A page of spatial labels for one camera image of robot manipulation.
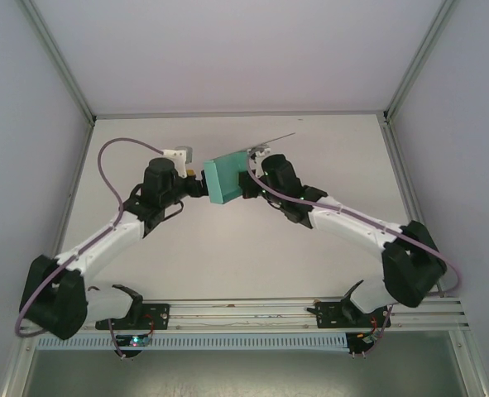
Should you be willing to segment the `teal cardboard box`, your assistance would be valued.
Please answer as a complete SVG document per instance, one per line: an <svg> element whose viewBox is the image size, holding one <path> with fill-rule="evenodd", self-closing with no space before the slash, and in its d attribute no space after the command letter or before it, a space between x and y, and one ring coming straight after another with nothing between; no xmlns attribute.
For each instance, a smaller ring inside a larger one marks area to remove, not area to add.
<svg viewBox="0 0 489 397"><path fill-rule="evenodd" d="M284 136L278 136L269 141L263 141L241 150L206 160L204 162L204 172L210 203L225 204L242 195L238 177L242 172L247 171L247 166L249 165L248 148L260 144L269 145L273 141L278 141L294 134L292 132Z"/></svg>

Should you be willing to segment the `circuit board with green light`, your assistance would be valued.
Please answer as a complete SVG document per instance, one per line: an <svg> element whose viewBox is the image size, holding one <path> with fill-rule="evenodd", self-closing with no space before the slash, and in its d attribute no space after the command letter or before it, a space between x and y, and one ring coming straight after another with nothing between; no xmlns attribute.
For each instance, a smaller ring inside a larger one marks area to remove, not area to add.
<svg viewBox="0 0 489 397"><path fill-rule="evenodd" d="M148 347L152 337L149 335L118 335L116 336L119 347Z"/></svg>

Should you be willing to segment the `aluminium rear rail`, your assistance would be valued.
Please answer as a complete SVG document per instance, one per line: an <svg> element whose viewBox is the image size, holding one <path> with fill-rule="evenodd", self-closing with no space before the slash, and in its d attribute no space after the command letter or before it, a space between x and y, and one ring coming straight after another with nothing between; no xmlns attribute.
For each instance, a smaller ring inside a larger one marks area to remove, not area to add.
<svg viewBox="0 0 489 397"><path fill-rule="evenodd" d="M137 120L137 119L171 119L171 118L207 118L207 117L303 117L303 116L347 116L375 115L385 116L384 110L354 111L235 111L235 112L146 112L146 113L109 113L94 116L94 121L101 120Z"/></svg>

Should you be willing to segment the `aluminium side rail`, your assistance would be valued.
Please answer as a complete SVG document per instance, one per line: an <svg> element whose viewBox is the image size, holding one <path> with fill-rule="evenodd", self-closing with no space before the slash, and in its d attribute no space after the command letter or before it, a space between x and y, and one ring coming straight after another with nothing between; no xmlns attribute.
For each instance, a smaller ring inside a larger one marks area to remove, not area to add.
<svg viewBox="0 0 489 397"><path fill-rule="evenodd" d="M378 115L378 119L408 218L425 223L392 120L386 112ZM449 331L448 335L467 396L489 397L489 380L472 331L460 326Z"/></svg>
<svg viewBox="0 0 489 397"><path fill-rule="evenodd" d="M63 245L66 230L69 224L71 211L74 205L74 198L79 186L80 177L84 168L84 162L88 153L89 145L93 135L93 126L88 125L84 132L84 140L81 148L78 150L78 157L75 162L75 168L70 174L70 185L67 199L63 207L60 224L55 234L54 245L48 254L57 254ZM36 344L40 336L32 338L17 337L12 344L9 361L5 375L3 377L0 397L22 397L26 389L27 379L31 372L32 362L35 355Z"/></svg>

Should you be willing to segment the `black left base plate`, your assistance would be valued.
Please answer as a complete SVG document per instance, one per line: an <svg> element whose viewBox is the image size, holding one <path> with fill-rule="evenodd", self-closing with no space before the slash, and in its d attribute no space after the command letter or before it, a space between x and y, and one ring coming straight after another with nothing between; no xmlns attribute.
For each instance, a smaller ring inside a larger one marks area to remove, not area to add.
<svg viewBox="0 0 489 397"><path fill-rule="evenodd" d="M112 326L114 331L162 331L168 328L169 319L169 304L143 304L141 313L136 320L131 321L128 318L113 319Z"/></svg>

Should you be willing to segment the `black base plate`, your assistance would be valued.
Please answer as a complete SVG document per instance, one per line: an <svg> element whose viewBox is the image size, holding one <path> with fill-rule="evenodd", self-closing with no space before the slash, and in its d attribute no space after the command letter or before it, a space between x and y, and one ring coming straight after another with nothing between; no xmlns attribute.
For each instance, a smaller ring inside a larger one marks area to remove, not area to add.
<svg viewBox="0 0 489 397"><path fill-rule="evenodd" d="M306 311L314 315L320 329L354 329L382 327L387 307L380 307L370 313L364 313L354 304L336 301L315 302Z"/></svg>
<svg viewBox="0 0 489 397"><path fill-rule="evenodd" d="M143 304L141 313L136 320L131 321L128 318L113 319L112 326L114 331L162 331L168 328L169 319L169 304Z"/></svg>

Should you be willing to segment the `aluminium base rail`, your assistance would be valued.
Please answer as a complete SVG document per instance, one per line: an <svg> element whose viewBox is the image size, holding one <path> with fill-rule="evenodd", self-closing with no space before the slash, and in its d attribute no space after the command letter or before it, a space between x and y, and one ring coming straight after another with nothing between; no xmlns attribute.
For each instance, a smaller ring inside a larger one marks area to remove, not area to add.
<svg viewBox="0 0 489 397"><path fill-rule="evenodd" d="M320 329L306 311L315 302L337 299L230 299L147 300L144 304L169 304L166 330L157 332L370 332L374 328ZM417 308L401 304L388 307L382 327L392 331L451 331L469 329L457 298L427 298Z"/></svg>

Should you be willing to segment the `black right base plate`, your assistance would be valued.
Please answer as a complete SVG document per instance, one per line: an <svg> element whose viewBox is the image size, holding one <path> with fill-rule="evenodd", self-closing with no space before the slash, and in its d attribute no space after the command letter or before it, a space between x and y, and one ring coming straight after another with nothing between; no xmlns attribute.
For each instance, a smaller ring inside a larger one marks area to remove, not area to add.
<svg viewBox="0 0 489 397"><path fill-rule="evenodd" d="M380 307L370 313L364 313L354 304L336 301L315 302L306 311L314 315L320 329L354 329L382 327L387 307Z"/></svg>

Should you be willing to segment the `aluminium frame post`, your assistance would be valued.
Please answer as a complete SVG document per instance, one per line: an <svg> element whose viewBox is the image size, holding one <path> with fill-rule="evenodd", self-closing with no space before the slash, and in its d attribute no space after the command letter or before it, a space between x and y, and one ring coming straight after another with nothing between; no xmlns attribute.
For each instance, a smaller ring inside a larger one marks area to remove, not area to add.
<svg viewBox="0 0 489 397"><path fill-rule="evenodd" d="M442 0L397 89L383 112L385 122L397 116L420 72L443 34L461 0Z"/></svg>
<svg viewBox="0 0 489 397"><path fill-rule="evenodd" d="M60 76L63 85L73 99L76 107L80 110L86 122L93 127L96 121L96 116L91 110L76 78L72 74L65 57L62 55L60 47L47 26L46 20L42 16L39 7L34 0L15 1L22 10L25 18L28 20L31 29L35 32L36 38L42 45L57 74Z"/></svg>

